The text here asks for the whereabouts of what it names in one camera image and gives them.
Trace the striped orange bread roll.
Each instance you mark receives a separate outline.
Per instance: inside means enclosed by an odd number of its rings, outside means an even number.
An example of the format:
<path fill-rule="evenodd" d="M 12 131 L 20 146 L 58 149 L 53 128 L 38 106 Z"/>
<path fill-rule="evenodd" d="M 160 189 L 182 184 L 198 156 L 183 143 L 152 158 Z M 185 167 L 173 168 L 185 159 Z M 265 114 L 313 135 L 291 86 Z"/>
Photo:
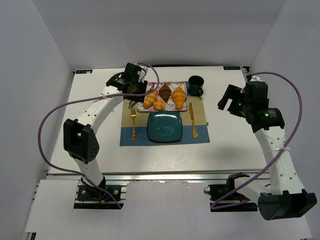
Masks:
<path fill-rule="evenodd" d="M 144 109 L 150 108 L 154 104 L 154 102 L 157 100 L 157 98 L 158 98 L 158 91 L 157 90 L 155 90 L 152 93 L 148 94 L 144 98 L 143 108 Z"/>

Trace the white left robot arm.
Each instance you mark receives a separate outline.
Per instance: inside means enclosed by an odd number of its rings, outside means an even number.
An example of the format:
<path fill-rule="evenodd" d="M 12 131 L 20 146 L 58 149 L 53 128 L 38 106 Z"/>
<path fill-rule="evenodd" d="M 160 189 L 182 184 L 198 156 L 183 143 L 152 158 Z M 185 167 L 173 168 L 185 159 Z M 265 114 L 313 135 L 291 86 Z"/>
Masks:
<path fill-rule="evenodd" d="M 100 149 L 96 133 L 103 121 L 124 99 L 141 102 L 147 89 L 146 66 L 127 63 L 123 72 L 113 75 L 101 92 L 102 99 L 95 100 L 76 119 L 63 124 L 63 148 L 77 163 L 85 187 L 100 198 L 106 180 L 99 169 L 97 155 Z"/>

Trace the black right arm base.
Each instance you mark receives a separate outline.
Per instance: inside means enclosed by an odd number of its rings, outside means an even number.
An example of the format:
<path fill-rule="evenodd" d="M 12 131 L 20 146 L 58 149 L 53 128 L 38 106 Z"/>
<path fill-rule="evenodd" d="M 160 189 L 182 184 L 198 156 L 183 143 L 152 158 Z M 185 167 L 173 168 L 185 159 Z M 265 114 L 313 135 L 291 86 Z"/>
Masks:
<path fill-rule="evenodd" d="M 235 179 L 238 178 L 249 178 L 250 176 L 246 173 L 235 173 L 228 176 L 226 183 L 224 184 L 210 184 L 203 189 L 203 192 L 210 196 L 210 201 L 215 202 L 220 197 L 229 193 L 235 188 Z M 226 197 L 224 200 L 217 203 L 215 208 L 210 209 L 212 213 L 232 213 L 232 212 L 257 212 L 258 207 L 255 203 L 250 202 L 247 197 L 240 193 L 233 193 Z"/>

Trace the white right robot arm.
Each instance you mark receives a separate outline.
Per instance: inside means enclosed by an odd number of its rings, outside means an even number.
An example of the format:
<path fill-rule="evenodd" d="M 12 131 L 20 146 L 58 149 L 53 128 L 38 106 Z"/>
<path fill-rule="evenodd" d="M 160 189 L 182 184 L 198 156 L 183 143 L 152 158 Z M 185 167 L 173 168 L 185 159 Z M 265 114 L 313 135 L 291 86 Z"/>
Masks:
<path fill-rule="evenodd" d="M 255 176 L 232 174 L 226 182 L 224 195 L 210 206 L 222 209 L 219 202 L 238 193 L 244 196 L 242 205 L 252 201 L 267 220 L 300 218 L 317 204 L 313 192 L 307 192 L 295 170 L 285 137 L 285 122 L 278 108 L 269 107 L 268 85 L 259 77 L 249 76 L 243 88 L 228 85 L 218 102 L 223 110 L 231 100 L 228 112 L 245 118 L 262 149 L 266 166 Z"/>

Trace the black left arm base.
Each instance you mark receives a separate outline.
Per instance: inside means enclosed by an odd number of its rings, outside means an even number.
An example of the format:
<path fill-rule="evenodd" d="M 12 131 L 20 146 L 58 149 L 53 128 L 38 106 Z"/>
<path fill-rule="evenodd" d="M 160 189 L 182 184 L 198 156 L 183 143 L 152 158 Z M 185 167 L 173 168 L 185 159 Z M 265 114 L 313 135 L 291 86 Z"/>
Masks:
<path fill-rule="evenodd" d="M 126 185 L 103 181 L 99 187 L 104 187 L 109 194 L 87 185 L 82 180 L 79 181 L 73 208 L 78 210 L 120 210 L 117 203 L 121 208 L 123 207 L 127 193 Z"/>

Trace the dark green mug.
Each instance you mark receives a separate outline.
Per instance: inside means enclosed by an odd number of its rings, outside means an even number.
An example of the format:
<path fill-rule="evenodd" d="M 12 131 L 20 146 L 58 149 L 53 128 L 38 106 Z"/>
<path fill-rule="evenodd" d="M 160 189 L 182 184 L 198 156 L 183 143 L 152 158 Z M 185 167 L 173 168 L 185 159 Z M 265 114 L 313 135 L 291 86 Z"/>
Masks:
<path fill-rule="evenodd" d="M 203 85 L 204 79 L 201 76 L 193 75 L 188 79 L 187 91 L 191 96 L 201 97 L 204 94 Z"/>

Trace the small round bun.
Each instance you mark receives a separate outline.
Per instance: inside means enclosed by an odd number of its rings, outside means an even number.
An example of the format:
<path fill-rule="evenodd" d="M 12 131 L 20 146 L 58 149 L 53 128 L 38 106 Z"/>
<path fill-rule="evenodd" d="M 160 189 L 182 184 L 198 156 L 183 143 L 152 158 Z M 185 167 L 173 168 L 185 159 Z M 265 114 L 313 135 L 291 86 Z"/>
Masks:
<path fill-rule="evenodd" d="M 166 103 L 164 100 L 156 100 L 154 103 L 153 103 L 153 108 L 157 111 L 162 111 L 164 110 L 166 107 Z"/>

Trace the chocolate croissant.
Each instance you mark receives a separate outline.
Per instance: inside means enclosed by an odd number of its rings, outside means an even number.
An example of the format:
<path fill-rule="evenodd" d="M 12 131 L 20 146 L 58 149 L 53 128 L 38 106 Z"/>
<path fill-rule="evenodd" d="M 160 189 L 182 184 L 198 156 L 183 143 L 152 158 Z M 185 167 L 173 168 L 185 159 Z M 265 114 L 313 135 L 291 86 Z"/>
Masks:
<path fill-rule="evenodd" d="M 172 90 L 169 88 L 169 86 L 165 83 L 158 91 L 159 96 L 164 100 L 165 103 L 168 102 L 171 94 L 172 94 Z"/>

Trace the gold knife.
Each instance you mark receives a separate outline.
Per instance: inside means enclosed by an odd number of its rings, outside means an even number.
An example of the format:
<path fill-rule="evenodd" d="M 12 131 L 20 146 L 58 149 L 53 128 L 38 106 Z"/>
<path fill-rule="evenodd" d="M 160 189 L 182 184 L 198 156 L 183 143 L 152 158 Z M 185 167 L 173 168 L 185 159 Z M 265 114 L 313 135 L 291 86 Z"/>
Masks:
<path fill-rule="evenodd" d="M 192 123 L 192 136 L 194 139 L 198 138 L 198 132 L 196 129 L 196 125 L 195 125 L 195 117 L 194 117 L 194 111 L 193 111 L 193 105 L 192 103 L 189 104 L 189 114 L 190 114 L 190 119 L 191 119 L 191 123 Z"/>

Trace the floral rectangular tray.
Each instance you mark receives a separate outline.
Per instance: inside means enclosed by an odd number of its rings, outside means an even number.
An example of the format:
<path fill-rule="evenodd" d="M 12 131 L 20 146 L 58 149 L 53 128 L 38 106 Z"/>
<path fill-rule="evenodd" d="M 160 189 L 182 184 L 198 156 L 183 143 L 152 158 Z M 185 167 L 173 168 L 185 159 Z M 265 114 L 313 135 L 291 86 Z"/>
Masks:
<path fill-rule="evenodd" d="M 187 97 L 187 84 L 183 81 L 149 82 L 147 91 L 152 92 L 144 97 L 142 102 L 136 104 L 140 113 L 154 111 L 186 112 L 189 108 Z"/>

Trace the striped orange croissant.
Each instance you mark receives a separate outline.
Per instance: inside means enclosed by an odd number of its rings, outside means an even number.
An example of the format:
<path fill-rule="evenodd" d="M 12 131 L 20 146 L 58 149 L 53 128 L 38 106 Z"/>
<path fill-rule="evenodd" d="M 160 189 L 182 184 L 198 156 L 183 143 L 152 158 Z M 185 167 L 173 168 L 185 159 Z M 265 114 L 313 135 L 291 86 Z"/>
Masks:
<path fill-rule="evenodd" d="M 176 109 L 181 110 L 187 97 L 183 89 L 180 86 L 178 86 L 171 94 L 171 97 Z"/>

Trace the blue and beige placemat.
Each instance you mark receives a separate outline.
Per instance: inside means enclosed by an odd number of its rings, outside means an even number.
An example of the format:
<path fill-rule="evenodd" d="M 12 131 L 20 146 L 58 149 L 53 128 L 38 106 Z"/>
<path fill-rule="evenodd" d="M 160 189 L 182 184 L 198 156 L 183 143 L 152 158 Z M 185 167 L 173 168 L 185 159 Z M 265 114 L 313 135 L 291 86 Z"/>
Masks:
<path fill-rule="evenodd" d="M 189 145 L 210 142 L 208 121 L 201 97 L 187 95 L 181 111 L 169 100 L 164 111 L 135 106 L 136 118 L 131 118 L 130 102 L 125 100 L 122 107 L 120 130 L 121 147 Z"/>

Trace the gold fork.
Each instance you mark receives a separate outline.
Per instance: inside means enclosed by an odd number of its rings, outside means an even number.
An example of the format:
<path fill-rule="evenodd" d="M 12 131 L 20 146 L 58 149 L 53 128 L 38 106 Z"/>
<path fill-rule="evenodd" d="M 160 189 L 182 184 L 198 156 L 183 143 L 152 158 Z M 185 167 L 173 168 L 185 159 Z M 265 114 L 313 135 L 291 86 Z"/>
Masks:
<path fill-rule="evenodd" d="M 132 107 L 130 109 L 130 117 L 132 119 L 132 141 L 135 142 L 137 140 L 137 134 L 136 134 L 136 126 L 135 126 L 135 119 L 136 119 L 136 110 L 135 107 Z"/>

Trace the teal square plate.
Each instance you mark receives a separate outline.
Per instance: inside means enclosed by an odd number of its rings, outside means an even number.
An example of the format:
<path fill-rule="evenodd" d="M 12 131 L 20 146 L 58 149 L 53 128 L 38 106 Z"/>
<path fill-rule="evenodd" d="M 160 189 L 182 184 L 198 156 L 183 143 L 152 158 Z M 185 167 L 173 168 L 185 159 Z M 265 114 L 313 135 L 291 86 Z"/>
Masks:
<path fill-rule="evenodd" d="M 177 111 L 153 111 L 148 115 L 146 131 L 150 142 L 178 143 L 183 135 L 182 117 Z"/>

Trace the aluminium table rail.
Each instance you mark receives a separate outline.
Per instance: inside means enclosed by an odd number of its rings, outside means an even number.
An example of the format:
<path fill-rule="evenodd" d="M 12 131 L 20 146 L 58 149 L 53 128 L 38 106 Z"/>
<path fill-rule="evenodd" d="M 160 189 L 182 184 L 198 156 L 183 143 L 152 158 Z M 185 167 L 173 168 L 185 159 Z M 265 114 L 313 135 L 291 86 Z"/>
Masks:
<path fill-rule="evenodd" d="M 175 171 L 175 172 L 116 172 L 103 173 L 107 181 L 218 181 L 226 180 L 229 175 L 245 172 L 244 170 L 225 171 Z M 79 180 L 80 175 L 73 173 L 50 173 L 46 180 Z M 258 180 L 268 181 L 270 176 L 268 172 L 260 175 Z"/>

